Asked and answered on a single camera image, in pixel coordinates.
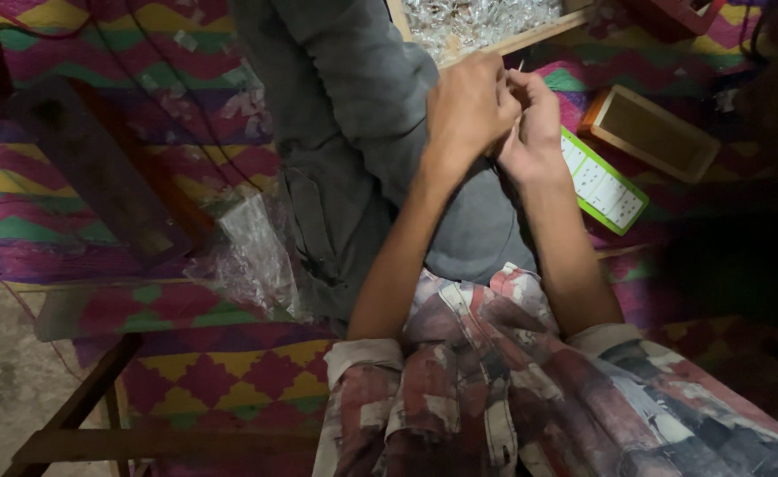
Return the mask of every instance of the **leg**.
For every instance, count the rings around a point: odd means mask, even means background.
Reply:
[[[426,143],[432,59],[404,43],[381,0],[270,0],[321,76],[341,131],[396,205]],[[426,257],[439,276],[488,284],[506,261],[535,270],[518,216],[481,160],[449,204]]]
[[[333,117],[310,58],[264,0],[231,2],[246,55],[265,84],[283,163],[299,258],[310,275],[302,295],[317,314],[346,322],[391,226],[389,204]]]

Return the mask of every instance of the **wooden frame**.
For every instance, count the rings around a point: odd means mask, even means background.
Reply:
[[[385,0],[389,7],[389,15],[392,16],[392,22],[401,32],[405,42],[414,42],[413,33],[409,29],[407,16],[404,13],[404,0]],[[534,43],[541,42],[554,35],[558,35],[566,30],[581,26],[589,21],[593,12],[592,4],[594,0],[565,0],[564,7],[567,15],[558,18],[556,21],[547,23],[528,31],[523,31],[518,35],[502,40],[494,45],[482,49],[484,52],[498,52],[501,56],[528,47]],[[447,60],[439,63],[437,66],[447,68],[448,66],[462,60],[462,57]]]
[[[610,126],[614,117],[615,129]],[[577,135],[607,143],[688,183],[701,180],[721,147],[706,132],[620,85],[597,94]]]
[[[102,460],[117,461],[119,477],[129,477],[129,460],[139,458],[267,456],[318,448],[317,435],[289,429],[121,428],[114,382],[140,347],[141,336],[133,333],[107,352],[45,427],[15,452],[3,477],[38,477],[53,462]],[[79,428],[101,398],[110,428]]]

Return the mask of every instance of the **printed shirt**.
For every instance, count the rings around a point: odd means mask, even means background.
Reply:
[[[558,336],[533,273],[422,272],[403,346],[326,355],[313,475],[778,475],[778,423],[682,356],[627,324]]]

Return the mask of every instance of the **forearm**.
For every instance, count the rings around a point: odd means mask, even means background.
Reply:
[[[427,182],[418,174],[410,184],[404,206],[359,292],[348,328],[350,341],[401,337],[427,248],[451,193]]]
[[[532,213],[531,204],[525,200],[545,294],[565,336],[597,324],[624,321],[616,295],[604,278],[586,236],[573,195],[565,199],[553,194],[537,197],[533,200]]]

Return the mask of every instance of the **pant pocket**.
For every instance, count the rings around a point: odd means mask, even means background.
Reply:
[[[325,219],[320,179],[314,177],[316,173],[321,172],[285,167],[278,172],[277,179],[287,202],[295,248],[304,271],[313,279],[333,286],[340,274]]]

